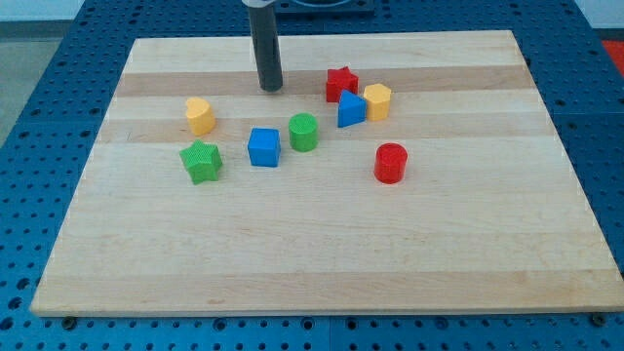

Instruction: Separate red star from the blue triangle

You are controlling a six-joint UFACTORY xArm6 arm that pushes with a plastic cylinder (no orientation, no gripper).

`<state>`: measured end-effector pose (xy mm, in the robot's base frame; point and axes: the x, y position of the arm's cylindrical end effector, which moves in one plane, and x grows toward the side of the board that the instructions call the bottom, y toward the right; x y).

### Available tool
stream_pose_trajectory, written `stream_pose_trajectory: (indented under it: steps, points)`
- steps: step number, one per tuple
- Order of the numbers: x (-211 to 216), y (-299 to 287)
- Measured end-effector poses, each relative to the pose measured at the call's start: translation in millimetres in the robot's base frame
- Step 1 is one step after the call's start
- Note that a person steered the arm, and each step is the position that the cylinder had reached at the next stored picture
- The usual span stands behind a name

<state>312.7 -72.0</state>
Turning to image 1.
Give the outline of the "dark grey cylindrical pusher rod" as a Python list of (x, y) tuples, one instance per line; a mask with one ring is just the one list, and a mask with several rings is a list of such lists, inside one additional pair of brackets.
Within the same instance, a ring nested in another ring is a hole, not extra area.
[(277, 92), (283, 87), (283, 74), (274, 1), (248, 0), (247, 8), (259, 86)]

